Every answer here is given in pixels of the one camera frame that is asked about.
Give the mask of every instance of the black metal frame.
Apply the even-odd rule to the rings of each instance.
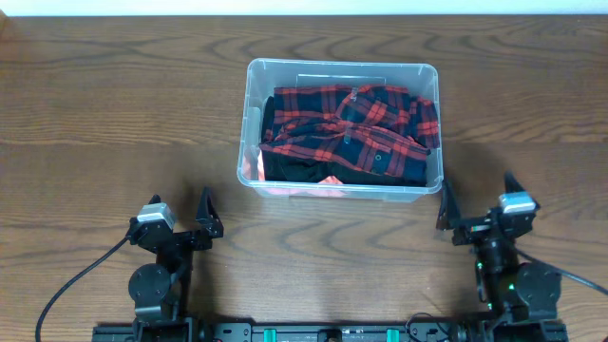
[[[506,174],[507,194],[527,197],[515,178]],[[156,196],[150,204],[160,203]],[[515,238],[532,230],[540,208],[507,213],[498,206],[484,217],[462,218],[449,183],[437,228],[453,230],[452,243],[473,245],[477,287],[488,312],[459,318],[415,316],[407,323],[347,325],[269,325],[221,323],[208,326],[185,311],[194,251],[212,247],[223,226],[208,189],[200,198],[195,232],[173,233],[166,221],[130,220],[127,237],[157,255],[155,264],[138,269],[129,281],[135,301],[132,327],[96,327],[93,342],[432,342],[432,341],[567,341],[565,326],[556,320],[561,276],[535,263],[520,263]]]

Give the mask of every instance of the red plaid fabric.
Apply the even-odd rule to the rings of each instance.
[[[275,88],[275,117],[263,151],[356,171],[426,181],[426,160],[439,147],[433,102],[400,86]]]

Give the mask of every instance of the storage box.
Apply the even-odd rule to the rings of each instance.
[[[427,186],[378,186],[320,184],[252,179],[250,169],[257,167],[263,106],[277,86],[362,86],[368,84],[405,86],[412,95],[435,103],[440,118],[437,70],[428,64],[321,62],[255,59],[247,68],[247,88],[243,125],[238,151],[237,176],[263,197],[318,196],[412,202],[441,189],[444,179],[442,148],[427,157]]]

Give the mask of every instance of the cable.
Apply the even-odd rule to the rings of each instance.
[[[420,341],[419,339],[417,339],[416,337],[412,336],[412,335],[411,335],[411,332],[409,332],[409,322],[410,322],[412,319],[414,319],[416,316],[421,315],[421,314],[425,314],[425,315],[429,316],[430,318],[435,318],[435,317],[434,317],[432,314],[430,314],[430,313],[415,313],[415,314],[413,314],[413,315],[412,315],[412,316],[411,316],[411,317],[408,319],[408,322],[406,323],[406,333],[408,333],[409,338],[410,338],[411,340],[413,340],[414,342],[421,342],[421,341]],[[439,324],[439,322],[437,322],[437,321],[436,321],[436,322],[435,322],[435,324],[437,324],[437,328],[439,328],[439,330],[440,330],[442,333],[444,333],[444,334],[447,336],[447,338],[446,338],[445,340],[443,340],[443,341],[449,341],[449,340],[450,340],[450,338],[449,338],[449,332],[447,332],[447,330],[446,330],[446,329],[444,329],[444,327],[442,327],[442,326]]]
[[[560,274],[562,276],[567,276],[570,279],[575,280],[575,281],[581,283],[582,285],[588,286],[588,287],[590,287],[590,288],[592,288],[592,289],[594,289],[596,291],[599,291],[603,295],[608,295],[608,289],[606,289],[606,288],[604,288],[604,287],[596,284],[595,282],[593,282],[591,280],[588,280],[588,279],[585,279],[582,276],[578,276],[578,275],[572,274],[572,273],[570,273],[570,272],[568,272],[566,270],[563,270],[563,269],[561,269],[559,267],[556,267],[556,266],[553,266],[551,264],[548,264],[548,263],[546,263],[544,261],[538,260],[537,258],[529,255],[528,253],[519,250],[517,247],[515,247],[513,245],[513,243],[511,243],[511,241],[509,241],[509,240],[507,240],[507,241],[508,241],[507,244],[511,248],[513,248],[515,250],[515,252],[517,252],[517,254],[519,254],[520,256],[522,256],[522,257],[524,257],[524,258],[526,258],[526,259],[528,259],[528,260],[530,260],[532,262],[539,263],[539,264],[543,265],[544,267],[548,268],[549,270],[551,270],[551,271],[553,271],[553,272],[555,272],[557,274]]]
[[[66,285],[64,285],[64,287],[62,287],[57,294],[55,294],[53,296],[53,298],[50,299],[50,301],[48,302],[48,304],[46,305],[45,309],[42,310],[42,313],[40,313],[40,317],[38,318],[38,323],[36,324],[36,342],[41,342],[41,332],[42,332],[42,323],[45,321],[45,317],[48,314],[48,311],[50,310],[50,307],[53,306],[53,304],[55,303],[55,301],[57,301],[57,299],[59,299],[59,297],[70,287],[72,286],[73,283],[76,282],[76,280],[80,279],[81,277],[83,277],[84,275],[86,275],[90,270],[94,269],[95,267],[97,267],[97,265],[101,264],[102,262],[104,262],[104,260],[106,260],[109,256],[111,256],[112,254],[114,254],[114,252],[118,251],[119,248],[121,248],[125,242],[128,241],[128,237],[125,237],[121,240],[121,242],[119,242],[116,246],[112,247],[111,250],[109,250],[104,256],[100,257],[97,261],[93,262],[90,266],[88,266],[87,268],[85,268],[84,270],[82,270],[79,274],[77,274],[75,277],[73,277],[69,282],[66,283]]]

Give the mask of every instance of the clothing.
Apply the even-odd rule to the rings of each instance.
[[[436,147],[439,124],[433,103],[387,85],[278,87],[264,110],[259,145],[268,181],[280,178],[268,166],[280,165],[283,171],[291,167],[282,172],[287,181],[334,175],[344,183],[364,183],[360,179],[371,175],[388,177],[367,180],[383,185],[424,185],[427,154]]]

